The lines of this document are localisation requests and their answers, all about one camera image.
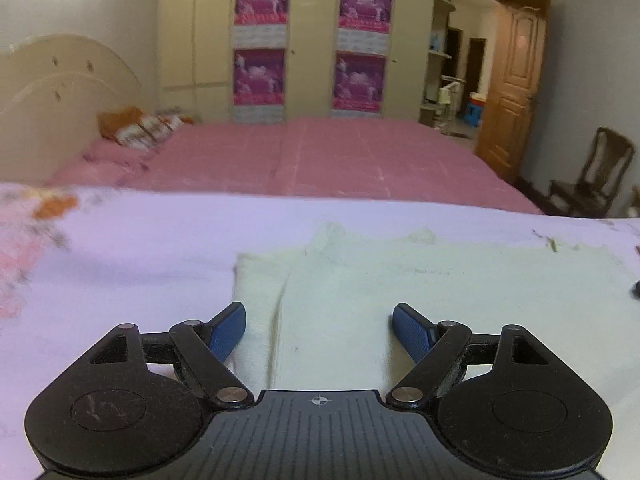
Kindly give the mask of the cream knitted sweater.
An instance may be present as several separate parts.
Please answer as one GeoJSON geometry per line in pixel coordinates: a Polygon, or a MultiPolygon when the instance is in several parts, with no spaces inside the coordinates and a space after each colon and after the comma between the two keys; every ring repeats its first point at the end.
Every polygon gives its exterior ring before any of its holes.
{"type": "Polygon", "coordinates": [[[607,249],[450,243],[427,230],[371,240],[335,223],[303,246],[243,254],[234,296],[247,328],[232,356],[253,390],[388,391],[412,362],[390,329],[398,304],[477,333],[526,327],[608,403],[639,391],[634,277],[607,249]]]}

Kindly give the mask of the dark wooden chair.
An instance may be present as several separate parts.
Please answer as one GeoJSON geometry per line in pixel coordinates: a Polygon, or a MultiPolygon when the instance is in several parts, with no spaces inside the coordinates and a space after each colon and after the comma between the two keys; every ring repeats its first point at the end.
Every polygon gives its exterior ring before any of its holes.
{"type": "Polygon", "coordinates": [[[548,200],[558,198],[568,216],[605,218],[620,192],[634,154],[636,148],[626,136],[611,128],[597,128],[577,181],[552,180],[548,200]]]}

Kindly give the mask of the lilac floral bed sheet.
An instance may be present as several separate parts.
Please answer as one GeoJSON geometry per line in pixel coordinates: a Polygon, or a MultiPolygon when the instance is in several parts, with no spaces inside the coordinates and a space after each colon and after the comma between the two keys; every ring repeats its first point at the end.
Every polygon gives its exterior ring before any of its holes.
{"type": "MultiPolygon", "coordinates": [[[[639,277],[634,220],[114,188],[69,188],[64,196],[75,202],[70,210],[38,221],[35,211],[51,191],[17,184],[1,189],[1,474],[6,479],[40,475],[24,431],[29,403],[114,326],[130,322],[144,332],[163,332],[185,320],[209,320],[236,300],[240,255],[303,246],[330,223],[371,240],[420,230],[450,243],[523,246],[555,237],[603,247],[634,283],[639,277]]],[[[600,473],[637,478],[639,391],[605,403],[614,430],[600,473]]]]}

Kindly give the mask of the pink bed cover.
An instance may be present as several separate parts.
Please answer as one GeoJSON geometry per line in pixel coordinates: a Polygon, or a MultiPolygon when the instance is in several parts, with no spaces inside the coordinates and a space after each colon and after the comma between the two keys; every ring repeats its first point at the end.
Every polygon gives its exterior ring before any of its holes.
{"type": "Polygon", "coordinates": [[[408,120],[185,125],[147,151],[96,140],[49,182],[539,211],[470,151],[408,120]]]}

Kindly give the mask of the orange patterned pillow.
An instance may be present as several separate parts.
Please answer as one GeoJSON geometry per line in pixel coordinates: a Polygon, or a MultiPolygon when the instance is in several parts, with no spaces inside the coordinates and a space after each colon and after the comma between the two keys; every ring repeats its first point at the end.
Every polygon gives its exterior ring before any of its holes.
{"type": "Polygon", "coordinates": [[[103,139],[136,150],[156,148],[181,127],[194,125],[189,116],[148,114],[135,106],[99,113],[96,122],[103,139]]]}

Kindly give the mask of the lower left pink poster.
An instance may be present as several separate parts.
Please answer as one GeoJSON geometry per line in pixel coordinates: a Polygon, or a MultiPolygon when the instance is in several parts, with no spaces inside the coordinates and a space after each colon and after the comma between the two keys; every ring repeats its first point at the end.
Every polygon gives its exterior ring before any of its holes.
{"type": "Polygon", "coordinates": [[[285,115],[285,50],[234,51],[232,119],[238,124],[278,124],[285,115]]]}

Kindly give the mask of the pink poster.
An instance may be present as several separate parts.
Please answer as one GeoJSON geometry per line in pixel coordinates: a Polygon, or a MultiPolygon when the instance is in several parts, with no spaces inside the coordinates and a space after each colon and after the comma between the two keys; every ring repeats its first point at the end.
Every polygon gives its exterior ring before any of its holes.
{"type": "Polygon", "coordinates": [[[235,49],[285,49],[290,0],[235,0],[235,49]]]}
{"type": "Polygon", "coordinates": [[[278,124],[285,115],[285,50],[234,51],[232,119],[238,124],[278,124]]]}
{"type": "Polygon", "coordinates": [[[340,0],[337,50],[386,56],[393,0],[340,0]]]}
{"type": "Polygon", "coordinates": [[[381,117],[385,69],[385,56],[337,52],[331,116],[381,117]]]}

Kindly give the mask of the open corner shelf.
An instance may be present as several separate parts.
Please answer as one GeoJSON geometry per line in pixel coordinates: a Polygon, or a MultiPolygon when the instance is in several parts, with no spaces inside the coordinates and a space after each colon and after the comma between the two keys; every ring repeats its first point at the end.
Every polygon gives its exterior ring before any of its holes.
{"type": "Polygon", "coordinates": [[[428,42],[427,68],[424,78],[420,123],[434,127],[442,112],[438,104],[439,88],[442,84],[442,66],[451,58],[446,53],[449,17],[456,7],[451,0],[433,0],[430,41],[428,42]]]}

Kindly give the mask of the brown wooden door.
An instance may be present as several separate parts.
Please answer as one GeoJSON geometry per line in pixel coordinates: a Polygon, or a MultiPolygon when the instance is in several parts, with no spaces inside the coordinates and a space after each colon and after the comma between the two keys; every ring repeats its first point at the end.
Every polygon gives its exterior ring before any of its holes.
{"type": "Polygon", "coordinates": [[[511,0],[497,35],[475,154],[506,183],[518,180],[538,104],[550,0],[511,0]]]}

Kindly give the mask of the lower right pink poster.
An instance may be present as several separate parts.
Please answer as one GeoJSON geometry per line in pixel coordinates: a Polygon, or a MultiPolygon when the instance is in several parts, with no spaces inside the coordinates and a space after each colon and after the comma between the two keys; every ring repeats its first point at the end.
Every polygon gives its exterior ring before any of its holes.
{"type": "Polygon", "coordinates": [[[385,69],[385,56],[337,52],[331,116],[381,117],[385,69]]]}

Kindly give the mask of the cream curved headboard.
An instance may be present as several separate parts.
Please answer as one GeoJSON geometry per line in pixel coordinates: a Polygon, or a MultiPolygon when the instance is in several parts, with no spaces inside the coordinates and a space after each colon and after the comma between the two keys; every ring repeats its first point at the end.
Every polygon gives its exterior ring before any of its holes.
{"type": "Polygon", "coordinates": [[[1,180],[41,184],[99,137],[96,116],[145,108],[143,87],[112,49],[77,35],[1,53],[1,180]]]}

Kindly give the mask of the cream wardrobe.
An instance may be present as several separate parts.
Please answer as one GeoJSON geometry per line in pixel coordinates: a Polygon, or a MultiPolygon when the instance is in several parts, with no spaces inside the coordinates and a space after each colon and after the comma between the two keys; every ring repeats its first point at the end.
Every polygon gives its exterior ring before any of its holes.
{"type": "MultiPolygon", "coordinates": [[[[160,0],[158,100],[233,122],[235,0],[160,0]]],[[[284,120],[332,117],[340,0],[290,0],[284,120]]],[[[420,115],[433,0],[393,0],[382,116],[420,115]]]]}

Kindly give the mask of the upper right pink poster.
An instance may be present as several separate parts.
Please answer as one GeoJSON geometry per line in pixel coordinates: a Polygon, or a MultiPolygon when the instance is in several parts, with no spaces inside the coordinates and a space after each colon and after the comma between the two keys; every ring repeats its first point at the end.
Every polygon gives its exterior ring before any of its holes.
{"type": "Polygon", "coordinates": [[[393,0],[340,0],[337,50],[386,56],[393,0]]]}

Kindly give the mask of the upper left pink poster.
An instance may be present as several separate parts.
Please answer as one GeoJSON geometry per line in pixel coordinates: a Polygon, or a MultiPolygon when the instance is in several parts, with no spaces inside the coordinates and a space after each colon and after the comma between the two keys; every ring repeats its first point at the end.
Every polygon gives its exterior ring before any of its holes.
{"type": "Polygon", "coordinates": [[[285,49],[290,0],[235,0],[235,49],[285,49]]]}

